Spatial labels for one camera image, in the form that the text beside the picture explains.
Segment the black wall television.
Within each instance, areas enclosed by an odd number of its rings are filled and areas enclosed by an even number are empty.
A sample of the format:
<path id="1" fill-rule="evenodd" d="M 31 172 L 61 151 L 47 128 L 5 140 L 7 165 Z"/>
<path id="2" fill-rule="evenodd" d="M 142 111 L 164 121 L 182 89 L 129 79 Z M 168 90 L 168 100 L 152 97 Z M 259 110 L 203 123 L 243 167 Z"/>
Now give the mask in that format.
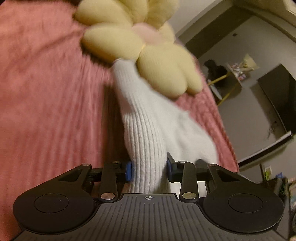
<path id="1" fill-rule="evenodd" d="M 257 82 L 273 105 L 285 130 L 295 135 L 295 78 L 280 64 Z"/>

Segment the black bag under table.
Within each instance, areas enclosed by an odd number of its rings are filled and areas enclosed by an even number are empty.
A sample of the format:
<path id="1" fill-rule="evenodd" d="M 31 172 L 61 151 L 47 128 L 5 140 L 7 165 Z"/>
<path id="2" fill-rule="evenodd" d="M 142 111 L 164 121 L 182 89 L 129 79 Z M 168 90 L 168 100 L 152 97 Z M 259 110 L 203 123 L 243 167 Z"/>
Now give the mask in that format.
<path id="1" fill-rule="evenodd" d="M 204 66 L 208 69 L 207 79 L 214 81 L 220 77 L 227 75 L 227 69 L 222 65 L 217 65 L 212 59 L 205 61 Z"/>

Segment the white knitted garment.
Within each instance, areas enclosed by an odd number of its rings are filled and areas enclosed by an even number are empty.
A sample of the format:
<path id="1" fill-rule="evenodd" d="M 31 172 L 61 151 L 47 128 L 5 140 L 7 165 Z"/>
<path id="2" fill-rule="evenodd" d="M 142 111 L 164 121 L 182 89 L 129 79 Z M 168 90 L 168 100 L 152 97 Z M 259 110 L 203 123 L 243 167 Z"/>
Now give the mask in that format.
<path id="1" fill-rule="evenodd" d="M 132 181 L 125 185 L 125 192 L 179 194 L 180 183 L 167 178 L 167 154 L 193 164 L 199 159 L 219 163 L 210 135 L 187 111 L 154 91 L 133 61 L 117 59 L 112 72 L 125 147 L 132 161 Z"/>

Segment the yellow flower-shaped pillow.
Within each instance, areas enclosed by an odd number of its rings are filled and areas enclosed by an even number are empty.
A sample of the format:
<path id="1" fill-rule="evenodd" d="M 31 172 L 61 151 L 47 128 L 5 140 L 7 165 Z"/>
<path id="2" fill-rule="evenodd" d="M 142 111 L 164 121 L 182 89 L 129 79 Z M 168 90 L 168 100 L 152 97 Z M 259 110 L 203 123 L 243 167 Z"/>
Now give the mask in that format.
<path id="1" fill-rule="evenodd" d="M 108 63 L 133 61 L 154 90 L 178 98 L 203 89 L 194 57 L 177 43 L 168 23 L 178 6 L 178 1 L 83 0 L 74 18 L 88 26 L 81 43 L 91 54 Z"/>

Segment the yellow-legged side table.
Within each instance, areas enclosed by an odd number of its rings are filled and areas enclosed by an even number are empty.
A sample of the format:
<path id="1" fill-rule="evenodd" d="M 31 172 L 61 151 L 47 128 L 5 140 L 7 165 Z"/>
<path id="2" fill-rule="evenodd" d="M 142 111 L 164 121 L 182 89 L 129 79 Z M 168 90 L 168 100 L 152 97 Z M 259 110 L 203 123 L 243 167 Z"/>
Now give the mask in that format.
<path id="1" fill-rule="evenodd" d="M 228 63 L 226 64 L 227 74 L 211 81 L 207 80 L 217 106 L 220 106 L 228 98 L 236 97 L 242 90 L 242 84 L 236 77 L 234 70 Z"/>

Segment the dark wooden door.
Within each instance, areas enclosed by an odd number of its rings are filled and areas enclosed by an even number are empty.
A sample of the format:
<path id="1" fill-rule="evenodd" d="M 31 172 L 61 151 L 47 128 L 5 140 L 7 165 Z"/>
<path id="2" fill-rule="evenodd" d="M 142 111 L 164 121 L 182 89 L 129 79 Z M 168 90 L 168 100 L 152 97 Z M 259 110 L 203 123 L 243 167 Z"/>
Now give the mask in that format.
<path id="1" fill-rule="evenodd" d="M 252 14 L 247 11 L 232 6 L 192 37 L 185 46 L 199 58 L 251 17 Z"/>

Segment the pink ribbed bedspread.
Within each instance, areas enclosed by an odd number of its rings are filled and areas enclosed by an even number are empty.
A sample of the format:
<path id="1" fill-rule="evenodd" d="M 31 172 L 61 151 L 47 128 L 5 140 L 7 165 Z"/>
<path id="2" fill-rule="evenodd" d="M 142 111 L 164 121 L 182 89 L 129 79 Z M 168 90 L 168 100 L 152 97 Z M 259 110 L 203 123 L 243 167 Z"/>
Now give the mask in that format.
<path id="1" fill-rule="evenodd" d="M 110 66 L 81 47 L 75 9 L 1 4 L 1 240 L 20 233 L 23 192 L 83 163 L 128 159 Z"/>

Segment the wrapped flower bouquet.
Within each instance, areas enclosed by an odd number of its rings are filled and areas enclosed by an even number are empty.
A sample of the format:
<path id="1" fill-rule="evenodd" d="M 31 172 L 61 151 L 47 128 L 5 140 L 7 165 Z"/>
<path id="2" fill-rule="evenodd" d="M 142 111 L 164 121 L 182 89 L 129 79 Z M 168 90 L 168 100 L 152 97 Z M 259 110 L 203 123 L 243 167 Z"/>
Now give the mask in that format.
<path id="1" fill-rule="evenodd" d="M 240 63 L 231 63 L 227 66 L 238 81 L 247 79 L 250 72 L 259 69 L 259 66 L 249 54 L 246 54 Z"/>

